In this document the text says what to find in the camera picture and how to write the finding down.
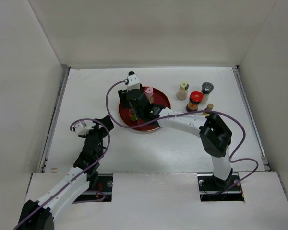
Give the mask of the green-labelled chili sauce bottle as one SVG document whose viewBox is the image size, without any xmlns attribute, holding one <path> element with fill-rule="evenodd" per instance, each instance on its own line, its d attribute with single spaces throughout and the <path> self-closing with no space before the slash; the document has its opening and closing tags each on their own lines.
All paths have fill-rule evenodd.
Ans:
<svg viewBox="0 0 288 230">
<path fill-rule="evenodd" d="M 129 118 L 131 121 L 137 121 L 138 120 L 138 117 L 137 117 L 135 111 L 133 111 L 132 109 L 129 109 L 128 113 L 129 113 Z"/>
</svg>

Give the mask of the pink-capped spice shaker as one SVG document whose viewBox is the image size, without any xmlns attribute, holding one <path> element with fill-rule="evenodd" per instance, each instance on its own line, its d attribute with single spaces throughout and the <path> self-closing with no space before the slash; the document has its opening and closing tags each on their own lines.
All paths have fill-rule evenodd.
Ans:
<svg viewBox="0 0 288 230">
<path fill-rule="evenodd" d="M 148 101 L 152 104 L 154 102 L 154 89 L 152 87 L 146 87 L 144 93 Z"/>
</svg>

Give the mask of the yellow-capped spice shaker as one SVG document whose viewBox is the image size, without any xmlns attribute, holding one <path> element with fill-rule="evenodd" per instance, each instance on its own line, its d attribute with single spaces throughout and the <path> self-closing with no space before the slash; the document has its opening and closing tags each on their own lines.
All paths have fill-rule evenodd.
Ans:
<svg viewBox="0 0 288 230">
<path fill-rule="evenodd" d="M 188 88 L 189 88 L 188 82 L 182 82 L 180 84 L 179 90 L 176 93 L 176 97 L 179 100 L 185 100 L 187 98 L 187 95 L 188 95 Z"/>
</svg>

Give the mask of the red-lidded sauce jar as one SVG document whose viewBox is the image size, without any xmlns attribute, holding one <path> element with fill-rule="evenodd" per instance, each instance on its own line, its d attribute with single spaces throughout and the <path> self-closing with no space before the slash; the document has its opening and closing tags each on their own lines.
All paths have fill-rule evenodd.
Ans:
<svg viewBox="0 0 288 230">
<path fill-rule="evenodd" d="M 193 91 L 189 96 L 189 102 L 186 105 L 188 112 L 197 111 L 200 102 L 203 99 L 203 94 L 200 91 Z"/>
</svg>

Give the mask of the small gold-capped oil bottle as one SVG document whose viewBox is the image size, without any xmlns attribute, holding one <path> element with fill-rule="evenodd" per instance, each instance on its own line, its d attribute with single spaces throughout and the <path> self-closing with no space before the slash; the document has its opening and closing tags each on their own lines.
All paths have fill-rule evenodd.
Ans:
<svg viewBox="0 0 288 230">
<path fill-rule="evenodd" d="M 209 115 L 210 115 L 209 112 L 212 111 L 213 108 L 214 108 L 214 105 L 213 105 L 212 103 L 209 103 L 209 104 L 206 106 L 204 112 L 202 112 L 202 115 L 203 115 L 203 116 L 209 116 Z"/>
</svg>

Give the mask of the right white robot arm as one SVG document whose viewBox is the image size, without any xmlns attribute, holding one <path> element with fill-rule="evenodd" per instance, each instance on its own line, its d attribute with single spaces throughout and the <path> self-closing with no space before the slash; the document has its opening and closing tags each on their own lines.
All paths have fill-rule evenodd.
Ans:
<svg viewBox="0 0 288 230">
<path fill-rule="evenodd" d="M 232 167 L 228 146 L 231 144 L 232 132 L 218 114 L 183 115 L 168 107 L 150 103 L 139 89 L 119 90 L 118 95 L 122 107 L 132 109 L 145 123 L 172 128 L 200 138 L 205 152 L 212 158 L 214 186 L 222 190 L 230 185 Z"/>
</svg>

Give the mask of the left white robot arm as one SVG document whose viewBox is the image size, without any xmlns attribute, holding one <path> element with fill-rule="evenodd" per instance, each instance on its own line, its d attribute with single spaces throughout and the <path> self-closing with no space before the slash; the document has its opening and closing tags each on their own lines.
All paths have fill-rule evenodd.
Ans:
<svg viewBox="0 0 288 230">
<path fill-rule="evenodd" d="M 28 200 L 23 205 L 16 230 L 52 230 L 58 215 L 70 206 L 84 191 L 93 191 L 98 186 L 99 161 L 109 146 L 103 139 L 109 138 L 114 128 L 109 115 L 101 119 L 78 119 L 70 125 L 70 131 L 84 138 L 84 146 L 73 166 L 50 191 L 36 201 Z"/>
</svg>

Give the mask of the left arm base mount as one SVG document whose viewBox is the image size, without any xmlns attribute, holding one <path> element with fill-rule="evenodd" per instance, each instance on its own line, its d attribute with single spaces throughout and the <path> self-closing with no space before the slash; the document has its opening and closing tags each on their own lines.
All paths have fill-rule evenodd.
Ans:
<svg viewBox="0 0 288 230">
<path fill-rule="evenodd" d="M 79 195 L 73 204 L 88 202 L 111 202 L 113 174 L 99 174 L 89 188 Z"/>
</svg>

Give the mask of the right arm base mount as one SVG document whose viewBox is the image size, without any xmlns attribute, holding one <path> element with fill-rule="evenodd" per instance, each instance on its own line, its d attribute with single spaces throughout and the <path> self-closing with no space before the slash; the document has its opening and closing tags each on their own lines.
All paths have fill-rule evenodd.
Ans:
<svg viewBox="0 0 288 230">
<path fill-rule="evenodd" d="M 227 182 L 215 178 L 211 173 L 197 175 L 200 200 L 202 202 L 244 202 L 238 173 L 233 173 Z"/>
</svg>

